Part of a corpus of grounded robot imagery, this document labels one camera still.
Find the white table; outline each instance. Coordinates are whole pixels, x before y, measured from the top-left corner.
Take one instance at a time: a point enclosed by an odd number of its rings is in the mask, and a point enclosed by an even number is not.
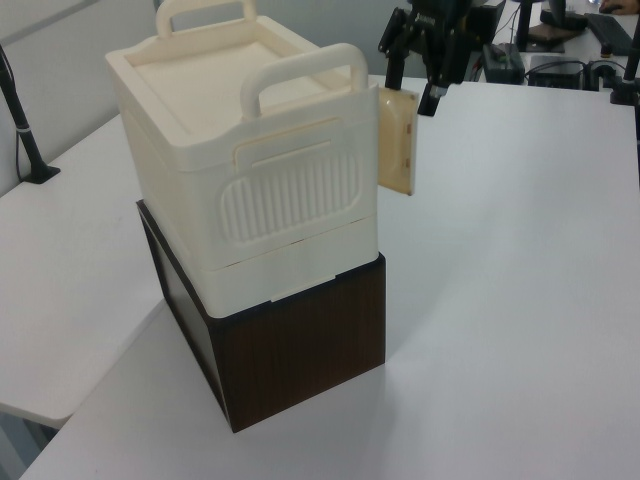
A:
[[[118,118],[0,198],[0,411],[59,428],[162,299]]]
[[[23,479],[636,478],[633,112],[468,83],[418,134],[416,194],[379,191],[384,366],[234,435],[165,307]]]

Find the white plastic container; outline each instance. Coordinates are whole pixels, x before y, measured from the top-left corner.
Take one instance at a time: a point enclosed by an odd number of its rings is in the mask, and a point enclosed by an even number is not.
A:
[[[145,203],[216,318],[378,256],[378,91],[362,53],[318,48],[253,0],[243,19],[171,31],[222,3],[166,0],[157,37],[107,55]]]

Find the ribbed grip panel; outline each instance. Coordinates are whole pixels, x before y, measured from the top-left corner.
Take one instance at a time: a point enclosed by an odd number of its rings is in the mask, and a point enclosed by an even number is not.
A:
[[[360,190],[358,162],[346,151],[333,153],[287,168],[275,162],[230,183],[222,193],[225,236],[250,242],[349,208]]]

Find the robotic arm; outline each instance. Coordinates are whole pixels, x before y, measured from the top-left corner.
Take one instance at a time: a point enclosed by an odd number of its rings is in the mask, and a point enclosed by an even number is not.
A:
[[[472,0],[409,0],[411,11],[396,8],[380,39],[378,50],[389,64],[385,87],[400,90],[404,62],[410,52],[422,56],[427,68],[418,113],[432,117],[440,97],[452,83],[461,83],[474,37],[464,30]]]

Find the black monitor stand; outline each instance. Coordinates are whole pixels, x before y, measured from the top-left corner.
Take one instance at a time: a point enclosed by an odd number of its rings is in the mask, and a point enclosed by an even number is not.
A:
[[[2,90],[4,98],[7,101],[9,111],[11,112],[13,121],[16,124],[16,132],[19,135],[20,139],[22,140],[24,149],[27,152],[27,156],[29,157],[29,162],[31,163],[31,173],[26,177],[21,178],[20,180],[28,183],[42,184],[47,180],[49,180],[50,178],[52,178],[53,176],[60,173],[60,169],[47,165],[44,162],[44,160],[42,160],[42,157],[40,156],[40,151],[38,150],[36,141],[33,138],[31,127],[27,122],[27,117],[25,116],[24,110],[22,108],[22,104],[20,103],[20,99],[18,98],[18,93],[16,92],[16,85],[13,79],[13,72],[11,71],[11,67],[9,66],[9,61],[6,58],[4,54],[4,50],[2,49],[1,45],[0,45],[0,90]]]
[[[518,30],[516,31],[516,47],[520,52],[534,53],[564,53],[564,45],[558,43],[535,43],[529,40],[529,23],[531,22],[531,7],[540,0],[514,0],[520,3],[520,16],[518,18]]]
[[[636,22],[636,29],[631,40],[631,49],[627,58],[627,66],[622,77],[616,76],[613,91],[611,92],[611,103],[616,105],[632,105],[638,107],[638,92],[640,82],[636,79],[636,72],[640,64],[640,18]]]

